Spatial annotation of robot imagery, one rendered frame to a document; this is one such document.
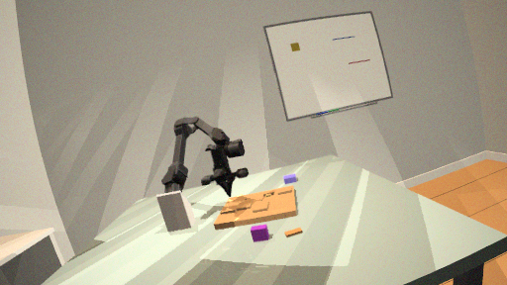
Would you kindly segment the magenta block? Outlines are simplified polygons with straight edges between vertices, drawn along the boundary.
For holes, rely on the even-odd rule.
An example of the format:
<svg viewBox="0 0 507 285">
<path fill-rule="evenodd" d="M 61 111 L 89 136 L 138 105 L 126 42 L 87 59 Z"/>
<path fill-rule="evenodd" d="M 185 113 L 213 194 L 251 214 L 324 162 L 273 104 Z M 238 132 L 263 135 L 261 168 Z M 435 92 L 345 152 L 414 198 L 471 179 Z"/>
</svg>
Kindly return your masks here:
<svg viewBox="0 0 507 285">
<path fill-rule="evenodd" d="M 268 240 L 269 234 L 266 225 L 251 227 L 253 241 Z"/>
</svg>

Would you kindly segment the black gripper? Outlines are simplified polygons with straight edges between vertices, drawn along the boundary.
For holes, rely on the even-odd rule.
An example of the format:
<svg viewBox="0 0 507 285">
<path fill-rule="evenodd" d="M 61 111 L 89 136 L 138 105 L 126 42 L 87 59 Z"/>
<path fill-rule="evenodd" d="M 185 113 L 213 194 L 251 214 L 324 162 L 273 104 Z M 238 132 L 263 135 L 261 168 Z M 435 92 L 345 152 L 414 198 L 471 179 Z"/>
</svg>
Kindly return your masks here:
<svg viewBox="0 0 507 285">
<path fill-rule="evenodd" d="M 213 167 L 216 167 L 216 169 L 218 169 L 218 168 L 221 168 L 221 166 L 220 166 L 221 164 L 224 164 L 225 167 L 229 166 L 229 161 L 226 158 L 226 159 L 223 159 L 223 160 L 220 160 L 220 161 L 215 161 L 215 162 L 213 162 L 213 164 L 214 164 Z M 227 182 L 226 181 L 222 181 L 221 183 L 216 183 L 216 184 L 222 186 L 224 188 L 224 190 L 226 191 L 227 195 L 229 197 L 231 197 L 232 184 L 235 181 L 236 177 L 239 178 L 239 179 L 241 179 L 241 178 L 248 177 L 248 175 L 249 175 L 248 169 L 247 168 L 241 168 L 241 169 L 238 169 L 236 172 L 233 172 L 232 175 L 228 176 Z M 211 181 L 215 181 L 214 175 L 212 175 L 212 174 L 205 175 L 201 179 L 201 184 L 202 184 L 202 186 L 209 185 L 211 183 Z"/>
</svg>

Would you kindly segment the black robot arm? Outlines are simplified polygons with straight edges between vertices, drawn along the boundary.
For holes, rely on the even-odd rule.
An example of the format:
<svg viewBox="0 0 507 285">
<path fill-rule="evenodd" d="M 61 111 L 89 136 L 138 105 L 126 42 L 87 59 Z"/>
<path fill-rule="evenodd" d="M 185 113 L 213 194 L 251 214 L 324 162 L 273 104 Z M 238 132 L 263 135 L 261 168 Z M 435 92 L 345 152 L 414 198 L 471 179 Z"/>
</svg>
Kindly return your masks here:
<svg viewBox="0 0 507 285">
<path fill-rule="evenodd" d="M 194 127 L 190 127 L 189 124 L 193 124 Z M 197 129 L 207 134 L 215 143 L 215 145 L 208 144 L 206 148 L 206 151 L 210 150 L 213 162 L 226 159 L 227 157 L 232 158 L 245 154 L 243 141 L 241 139 L 230 142 L 228 136 L 221 129 L 212 128 L 209 124 L 197 117 L 179 119 L 174 124 L 176 142 L 173 161 L 161 180 L 161 183 L 165 185 L 164 194 L 177 191 L 182 192 L 186 177 L 188 178 L 188 168 L 183 164 L 186 141 L 189 135 L 193 134 Z M 213 168 L 214 178 L 217 183 L 227 181 L 228 176 L 232 175 L 229 166 L 225 167 L 224 164 L 220 166 L 221 168 L 218 169 L 216 169 L 216 167 Z"/>
</svg>

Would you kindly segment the purple rectangular block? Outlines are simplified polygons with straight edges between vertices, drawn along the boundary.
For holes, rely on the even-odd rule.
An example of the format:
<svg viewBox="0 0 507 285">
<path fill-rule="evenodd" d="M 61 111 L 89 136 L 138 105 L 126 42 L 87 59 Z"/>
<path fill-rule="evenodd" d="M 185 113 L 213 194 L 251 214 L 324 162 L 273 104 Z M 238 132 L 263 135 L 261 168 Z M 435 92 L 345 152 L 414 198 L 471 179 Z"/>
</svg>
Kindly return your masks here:
<svg viewBox="0 0 507 285">
<path fill-rule="evenodd" d="M 292 183 L 292 182 L 297 182 L 295 174 L 284 176 L 284 181 L 285 181 L 285 184 Z"/>
</svg>

